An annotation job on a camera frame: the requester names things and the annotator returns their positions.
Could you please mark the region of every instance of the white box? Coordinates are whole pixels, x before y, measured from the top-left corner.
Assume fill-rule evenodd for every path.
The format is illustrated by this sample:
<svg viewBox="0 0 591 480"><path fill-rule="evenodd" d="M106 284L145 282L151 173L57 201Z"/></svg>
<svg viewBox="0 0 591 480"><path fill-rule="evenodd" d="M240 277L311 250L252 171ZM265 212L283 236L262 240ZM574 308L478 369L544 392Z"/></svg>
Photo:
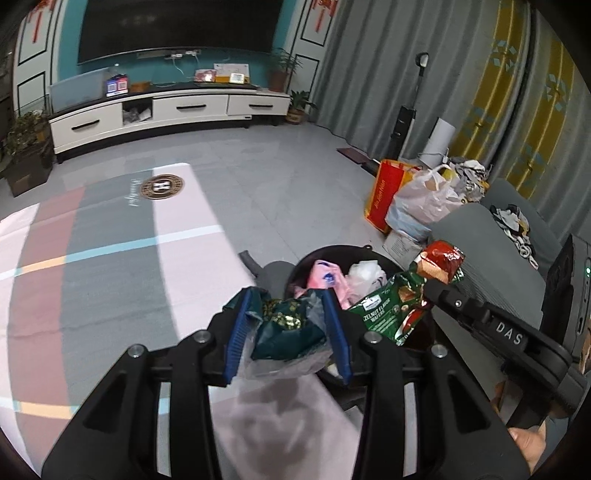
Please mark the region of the white box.
<svg viewBox="0 0 591 480"><path fill-rule="evenodd" d="M392 230L384 240L384 250L403 270L407 270L423 246L404 232Z"/></svg>

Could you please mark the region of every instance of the stick vacuum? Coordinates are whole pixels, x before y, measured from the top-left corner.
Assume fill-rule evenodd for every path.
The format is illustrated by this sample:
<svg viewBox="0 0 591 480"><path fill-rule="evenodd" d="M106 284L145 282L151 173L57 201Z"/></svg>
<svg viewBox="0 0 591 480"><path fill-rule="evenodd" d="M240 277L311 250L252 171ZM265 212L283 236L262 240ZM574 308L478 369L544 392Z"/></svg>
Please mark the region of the stick vacuum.
<svg viewBox="0 0 591 480"><path fill-rule="evenodd" d="M417 67L419 67L419 71L417 85L414 89L413 101L411 102L410 107L404 105L400 107L398 118L396 119L396 125L394 125L394 131L392 132L392 135L390 135L390 143L385 158L397 160L407 146L410 133L413 130L414 120L417 116L417 111L414 109L414 106L417 103L418 94L421 89L428 61L429 54L426 51L418 53L415 58L415 63L417 64Z"/></svg>

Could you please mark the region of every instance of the cord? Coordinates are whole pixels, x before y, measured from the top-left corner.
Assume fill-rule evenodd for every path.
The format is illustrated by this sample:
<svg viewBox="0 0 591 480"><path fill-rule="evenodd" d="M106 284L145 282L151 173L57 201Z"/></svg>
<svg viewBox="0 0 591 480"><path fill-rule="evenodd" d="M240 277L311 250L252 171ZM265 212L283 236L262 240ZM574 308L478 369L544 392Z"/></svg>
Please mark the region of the cord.
<svg viewBox="0 0 591 480"><path fill-rule="evenodd" d="M174 65L174 68L176 68L183 75L183 77L186 78L184 72L180 68L177 67L176 59L174 57L173 57L173 65Z"/></svg>

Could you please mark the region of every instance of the cushion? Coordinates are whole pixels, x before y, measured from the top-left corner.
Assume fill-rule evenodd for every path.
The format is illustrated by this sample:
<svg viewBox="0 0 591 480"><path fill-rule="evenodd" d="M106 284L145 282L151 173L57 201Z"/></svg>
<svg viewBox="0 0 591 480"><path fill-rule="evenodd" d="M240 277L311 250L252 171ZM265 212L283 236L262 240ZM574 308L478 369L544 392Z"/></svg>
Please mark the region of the cushion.
<svg viewBox="0 0 591 480"><path fill-rule="evenodd" d="M466 255L465 279L458 284L463 293L540 327L544 279L519 255L486 207L468 203L431 228L431 240L445 240Z"/></svg>

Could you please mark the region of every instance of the power strip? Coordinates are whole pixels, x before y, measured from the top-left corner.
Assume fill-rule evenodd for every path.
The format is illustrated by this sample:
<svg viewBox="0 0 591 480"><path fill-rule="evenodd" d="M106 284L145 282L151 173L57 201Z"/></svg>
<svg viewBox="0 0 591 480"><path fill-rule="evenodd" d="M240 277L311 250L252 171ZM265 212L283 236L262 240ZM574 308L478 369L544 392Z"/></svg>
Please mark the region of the power strip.
<svg viewBox="0 0 591 480"><path fill-rule="evenodd" d="M165 60L172 60L172 59L182 59L183 56L188 55L190 57L195 57L197 58L197 55L201 55L201 50L187 50L185 51L185 53L171 53L169 55L166 55L164 57Z"/></svg>

